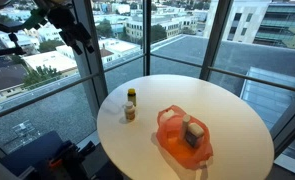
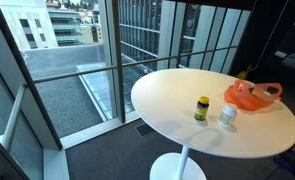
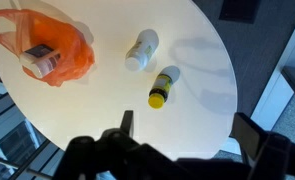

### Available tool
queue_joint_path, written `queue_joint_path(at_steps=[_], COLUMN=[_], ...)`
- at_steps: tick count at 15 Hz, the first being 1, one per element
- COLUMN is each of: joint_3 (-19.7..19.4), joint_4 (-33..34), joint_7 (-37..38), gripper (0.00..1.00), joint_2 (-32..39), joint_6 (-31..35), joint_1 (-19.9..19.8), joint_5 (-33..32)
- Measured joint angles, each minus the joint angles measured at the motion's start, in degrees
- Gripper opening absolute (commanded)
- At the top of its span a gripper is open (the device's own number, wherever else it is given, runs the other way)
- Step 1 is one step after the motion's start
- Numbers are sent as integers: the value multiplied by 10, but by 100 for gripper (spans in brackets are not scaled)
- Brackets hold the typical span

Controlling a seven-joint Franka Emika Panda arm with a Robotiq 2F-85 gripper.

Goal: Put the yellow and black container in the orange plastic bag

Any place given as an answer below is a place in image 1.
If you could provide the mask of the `robot arm with green clip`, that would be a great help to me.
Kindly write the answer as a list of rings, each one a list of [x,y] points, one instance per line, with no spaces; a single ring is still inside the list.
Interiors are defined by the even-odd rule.
[[[56,29],[60,29],[59,35],[67,46],[70,46],[78,55],[82,50],[77,45],[81,42],[87,50],[94,51],[91,45],[91,36],[84,25],[75,20],[71,12],[72,0],[32,0],[37,8],[30,11],[30,16],[23,22],[0,23],[0,31],[8,34],[9,39],[15,44],[13,48],[0,49],[2,55],[24,55],[25,51],[18,44],[16,33],[20,30],[39,29],[41,25],[50,22]]]

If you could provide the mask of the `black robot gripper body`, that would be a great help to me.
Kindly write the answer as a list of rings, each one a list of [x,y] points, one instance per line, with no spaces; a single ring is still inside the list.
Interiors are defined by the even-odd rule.
[[[64,7],[51,9],[47,15],[51,24],[60,29],[60,36],[66,43],[72,43],[76,40],[82,43],[88,43],[91,36],[82,23],[75,20],[73,13]]]

